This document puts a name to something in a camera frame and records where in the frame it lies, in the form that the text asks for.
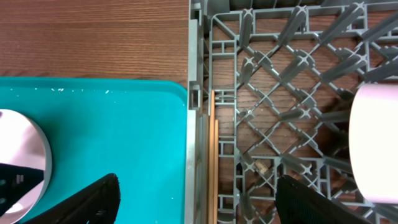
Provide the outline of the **wooden chopstick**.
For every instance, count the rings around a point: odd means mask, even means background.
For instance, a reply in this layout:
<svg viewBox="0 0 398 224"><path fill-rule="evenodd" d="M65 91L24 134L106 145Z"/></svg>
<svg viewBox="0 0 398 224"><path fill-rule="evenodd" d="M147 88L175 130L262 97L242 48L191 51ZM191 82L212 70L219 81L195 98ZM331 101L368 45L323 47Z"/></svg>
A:
<svg viewBox="0 0 398 224"><path fill-rule="evenodd" d="M208 189L208 224L214 224L214 138L215 138L215 91L211 91L210 98L210 123L209 123L209 189Z"/></svg>
<svg viewBox="0 0 398 224"><path fill-rule="evenodd" d="M218 150L219 150L219 121L215 120L215 156L214 156L214 224L218 223Z"/></svg>

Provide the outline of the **pink bowl with food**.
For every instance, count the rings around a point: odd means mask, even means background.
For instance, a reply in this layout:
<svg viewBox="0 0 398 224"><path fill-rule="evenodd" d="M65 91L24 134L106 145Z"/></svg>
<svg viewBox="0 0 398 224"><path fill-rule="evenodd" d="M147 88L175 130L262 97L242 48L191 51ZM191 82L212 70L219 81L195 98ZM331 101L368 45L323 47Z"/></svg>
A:
<svg viewBox="0 0 398 224"><path fill-rule="evenodd" d="M366 200L397 203L397 84L365 84L349 117L349 156Z"/></svg>

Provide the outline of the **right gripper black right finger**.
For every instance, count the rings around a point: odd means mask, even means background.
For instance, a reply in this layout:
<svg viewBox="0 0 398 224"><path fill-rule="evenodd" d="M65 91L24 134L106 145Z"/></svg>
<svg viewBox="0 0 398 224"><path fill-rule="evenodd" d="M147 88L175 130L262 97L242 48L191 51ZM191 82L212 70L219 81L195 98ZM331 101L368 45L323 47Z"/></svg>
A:
<svg viewBox="0 0 398 224"><path fill-rule="evenodd" d="M281 224L367 224L369 222L289 175L283 175L277 181L275 206Z"/></svg>

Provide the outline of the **pink plate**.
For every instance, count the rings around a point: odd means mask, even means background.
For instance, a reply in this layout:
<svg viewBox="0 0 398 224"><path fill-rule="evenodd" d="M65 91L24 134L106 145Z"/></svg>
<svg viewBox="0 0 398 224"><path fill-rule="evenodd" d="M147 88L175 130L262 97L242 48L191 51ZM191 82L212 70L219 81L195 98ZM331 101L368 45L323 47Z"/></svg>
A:
<svg viewBox="0 0 398 224"><path fill-rule="evenodd" d="M40 126L1 110L1 223L17 223L43 197L52 174L52 152Z"/></svg>

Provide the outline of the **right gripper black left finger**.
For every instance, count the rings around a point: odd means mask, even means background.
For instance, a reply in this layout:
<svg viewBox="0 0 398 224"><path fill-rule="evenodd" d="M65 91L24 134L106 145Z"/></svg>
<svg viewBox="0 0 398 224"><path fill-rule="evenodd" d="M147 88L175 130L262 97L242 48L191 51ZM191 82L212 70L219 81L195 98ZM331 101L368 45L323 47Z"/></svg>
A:
<svg viewBox="0 0 398 224"><path fill-rule="evenodd" d="M113 224L120 203L118 177L109 173L25 224Z"/></svg>

